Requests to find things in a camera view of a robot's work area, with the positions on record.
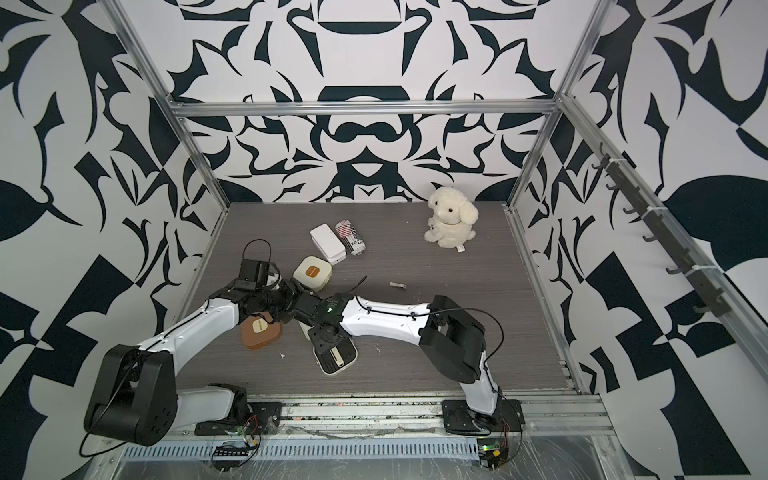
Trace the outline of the brown nail clipper case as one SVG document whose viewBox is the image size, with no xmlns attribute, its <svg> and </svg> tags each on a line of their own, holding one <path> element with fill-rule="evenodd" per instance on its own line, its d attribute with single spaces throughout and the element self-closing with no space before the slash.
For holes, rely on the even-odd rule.
<svg viewBox="0 0 768 480">
<path fill-rule="evenodd" d="M 249 317 L 240 324 L 242 344 L 249 350 L 257 350 L 277 341 L 282 335 L 280 323 L 268 323 L 262 317 Z"/>
</svg>

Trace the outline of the aluminium front rail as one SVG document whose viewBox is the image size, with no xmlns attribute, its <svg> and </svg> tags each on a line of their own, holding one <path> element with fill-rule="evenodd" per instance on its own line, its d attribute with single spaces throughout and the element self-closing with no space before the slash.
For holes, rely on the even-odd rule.
<svg viewBox="0 0 768 480">
<path fill-rule="evenodd" d="M 527 437 L 584 436 L 617 438 L 600 397 L 572 390 L 510 390 L 521 404 Z M 251 395 L 261 407 L 282 405 L 261 425 L 266 438 L 380 438 L 445 436 L 442 403 L 458 400 L 456 391 L 364 393 L 360 395 Z"/>
</svg>

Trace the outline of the electronics board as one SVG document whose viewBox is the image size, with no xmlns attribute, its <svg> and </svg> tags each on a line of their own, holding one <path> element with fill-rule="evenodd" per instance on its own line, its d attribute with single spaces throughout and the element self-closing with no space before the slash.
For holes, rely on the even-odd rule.
<svg viewBox="0 0 768 480">
<path fill-rule="evenodd" d="M 506 438 L 480 438 L 477 446 L 479 463 L 488 470 L 497 470 L 508 460 L 509 441 Z"/>
<path fill-rule="evenodd" d="M 253 449 L 248 446 L 222 444 L 216 446 L 210 456 L 211 467 L 217 471 L 239 468 L 252 458 Z"/>
</svg>

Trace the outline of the right electronics board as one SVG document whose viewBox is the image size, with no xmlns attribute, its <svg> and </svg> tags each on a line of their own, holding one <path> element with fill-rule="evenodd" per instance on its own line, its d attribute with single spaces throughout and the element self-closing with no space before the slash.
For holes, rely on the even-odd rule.
<svg viewBox="0 0 768 480">
<path fill-rule="evenodd" d="M 477 446 L 479 463 L 488 470 L 497 470 L 508 460 L 509 441 L 506 438 L 480 438 Z"/>
</svg>

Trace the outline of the wall hook rack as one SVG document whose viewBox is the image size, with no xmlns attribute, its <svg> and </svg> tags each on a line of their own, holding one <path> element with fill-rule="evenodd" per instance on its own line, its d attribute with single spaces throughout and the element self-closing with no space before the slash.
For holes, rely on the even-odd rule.
<svg viewBox="0 0 768 480">
<path fill-rule="evenodd" d="M 733 311 L 725 291 L 715 277 L 716 267 L 694 251 L 693 243 L 670 210 L 662 205 L 642 178 L 625 158 L 615 158 L 599 146 L 600 160 L 594 166 L 603 170 L 612 179 L 608 185 L 611 191 L 619 191 L 630 206 L 623 212 L 641 220 L 650 234 L 643 240 L 658 243 L 674 263 L 666 269 L 669 275 L 681 275 L 691 285 L 701 300 L 693 310 L 697 313 L 711 313 L 723 317 Z"/>
</svg>

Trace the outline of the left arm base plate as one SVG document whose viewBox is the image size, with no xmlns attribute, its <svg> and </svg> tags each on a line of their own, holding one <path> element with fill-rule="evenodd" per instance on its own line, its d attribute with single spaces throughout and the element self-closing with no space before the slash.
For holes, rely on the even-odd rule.
<svg viewBox="0 0 768 480">
<path fill-rule="evenodd" d="M 231 412 L 218 421 L 198 423 L 194 435 L 210 437 L 217 435 L 269 435 L 277 432 L 281 424 L 284 404 L 279 401 L 249 402 L 245 409 Z"/>
</svg>

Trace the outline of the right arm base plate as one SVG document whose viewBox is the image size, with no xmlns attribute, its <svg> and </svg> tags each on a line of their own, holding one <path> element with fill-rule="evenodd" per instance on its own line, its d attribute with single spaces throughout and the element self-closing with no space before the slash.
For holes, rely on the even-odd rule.
<svg viewBox="0 0 768 480">
<path fill-rule="evenodd" d="M 443 426 L 447 433 L 463 436 L 487 436 L 494 433 L 522 432 L 526 421 L 518 400 L 500 398 L 493 414 L 471 410 L 465 400 L 441 402 Z"/>
</svg>

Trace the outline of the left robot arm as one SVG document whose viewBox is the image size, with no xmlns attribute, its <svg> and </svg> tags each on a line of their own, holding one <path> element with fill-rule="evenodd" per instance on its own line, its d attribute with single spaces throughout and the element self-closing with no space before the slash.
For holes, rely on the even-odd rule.
<svg viewBox="0 0 768 480">
<path fill-rule="evenodd" d="M 307 288 L 271 262 L 244 260 L 239 275 L 176 325 L 102 360 L 83 421 L 87 435 L 152 446 L 170 431 L 201 423 L 240 427 L 249 416 L 237 386 L 180 390 L 176 377 L 213 340 L 251 316 L 289 319 Z"/>
</svg>

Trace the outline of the flag pattern can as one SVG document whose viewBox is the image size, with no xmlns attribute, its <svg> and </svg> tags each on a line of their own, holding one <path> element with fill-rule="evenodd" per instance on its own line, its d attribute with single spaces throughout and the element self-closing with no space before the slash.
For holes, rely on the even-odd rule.
<svg viewBox="0 0 768 480">
<path fill-rule="evenodd" d="M 343 219 L 338 221 L 334 226 L 334 231 L 350 254 L 359 256 L 365 252 L 367 248 L 366 243 L 350 220 Z"/>
</svg>

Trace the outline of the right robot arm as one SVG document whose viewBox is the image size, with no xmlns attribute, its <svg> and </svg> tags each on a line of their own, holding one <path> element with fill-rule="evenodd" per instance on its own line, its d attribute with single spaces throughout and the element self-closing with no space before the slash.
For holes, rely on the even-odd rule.
<svg viewBox="0 0 768 480">
<path fill-rule="evenodd" d="M 500 393 L 487 367 L 485 329 L 445 296 L 430 303 L 375 302 L 352 294 L 327 299 L 304 294 L 291 311 L 305 326 L 321 370 L 335 375 L 357 359 L 355 337 L 381 337 L 418 346 L 446 378 L 458 383 L 468 409 L 496 414 Z"/>
</svg>

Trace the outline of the cream nail clipper case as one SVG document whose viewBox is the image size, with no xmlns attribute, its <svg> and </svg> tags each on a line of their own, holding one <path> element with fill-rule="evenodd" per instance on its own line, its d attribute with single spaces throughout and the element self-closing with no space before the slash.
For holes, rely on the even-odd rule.
<svg viewBox="0 0 768 480">
<path fill-rule="evenodd" d="M 316 256 L 307 256 L 294 270 L 292 278 L 318 293 L 330 282 L 332 273 L 332 265 L 329 262 Z"/>
</svg>

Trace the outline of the white rectangular box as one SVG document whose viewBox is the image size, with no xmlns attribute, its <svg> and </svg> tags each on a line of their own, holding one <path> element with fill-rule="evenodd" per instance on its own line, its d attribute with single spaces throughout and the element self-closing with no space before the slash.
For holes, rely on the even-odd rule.
<svg viewBox="0 0 768 480">
<path fill-rule="evenodd" d="M 329 264 L 336 265 L 346 259 L 346 247 L 328 224 L 313 228 L 310 231 L 310 237 Z"/>
</svg>

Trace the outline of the white plush dog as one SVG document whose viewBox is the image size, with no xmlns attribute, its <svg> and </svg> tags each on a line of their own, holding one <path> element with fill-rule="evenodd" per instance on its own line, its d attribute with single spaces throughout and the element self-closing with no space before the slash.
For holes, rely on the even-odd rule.
<svg viewBox="0 0 768 480">
<path fill-rule="evenodd" d="M 428 199 L 432 216 L 424 240 L 444 249 L 465 251 L 465 243 L 476 236 L 473 226 L 479 211 L 468 197 L 452 187 L 438 188 Z"/>
</svg>

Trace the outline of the left electronics board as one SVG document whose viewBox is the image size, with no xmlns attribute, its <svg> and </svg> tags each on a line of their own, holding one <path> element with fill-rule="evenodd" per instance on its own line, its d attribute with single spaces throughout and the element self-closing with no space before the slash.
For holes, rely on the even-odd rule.
<svg viewBox="0 0 768 480">
<path fill-rule="evenodd" d="M 216 446 L 210 456 L 211 467 L 217 471 L 239 468 L 252 458 L 253 449 L 248 446 L 222 444 Z"/>
</svg>

